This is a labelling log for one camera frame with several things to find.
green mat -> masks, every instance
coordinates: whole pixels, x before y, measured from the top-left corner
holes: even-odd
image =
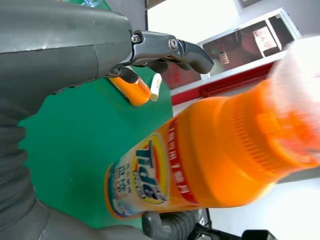
[[[135,70],[149,86],[155,74]],[[172,115],[165,83],[157,102],[134,107],[102,78],[48,97],[38,114],[21,122],[27,131],[20,146],[28,151],[26,165],[41,201],[93,228],[141,228],[140,218],[120,221],[108,212],[103,196],[106,170]]]

orange bottle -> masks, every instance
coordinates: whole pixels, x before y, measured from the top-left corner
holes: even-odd
[[[320,55],[318,42],[296,41],[267,80],[200,100],[138,143],[108,169],[106,205],[120,218],[242,206],[290,173],[318,166],[320,67],[303,61]]]

robotic arm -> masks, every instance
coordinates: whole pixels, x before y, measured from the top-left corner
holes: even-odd
[[[143,239],[131,226],[92,229],[39,202],[23,167],[21,120],[44,100],[103,76],[135,82],[125,66],[163,72],[167,62],[208,73],[202,48],[173,35],[131,31],[122,15],[55,0],[0,0],[0,239]]]

tide logo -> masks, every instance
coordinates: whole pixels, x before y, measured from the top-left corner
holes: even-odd
[[[169,170],[166,149],[161,136],[152,134],[142,142],[135,152],[132,164],[134,189],[149,204],[168,200]]]

red label stripe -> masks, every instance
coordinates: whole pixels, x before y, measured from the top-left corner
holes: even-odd
[[[175,184],[183,198],[192,204],[198,204],[190,191],[186,173],[182,167],[178,141],[177,141],[176,121],[176,118],[172,120],[169,124],[168,131],[168,157],[171,170],[173,173]]]

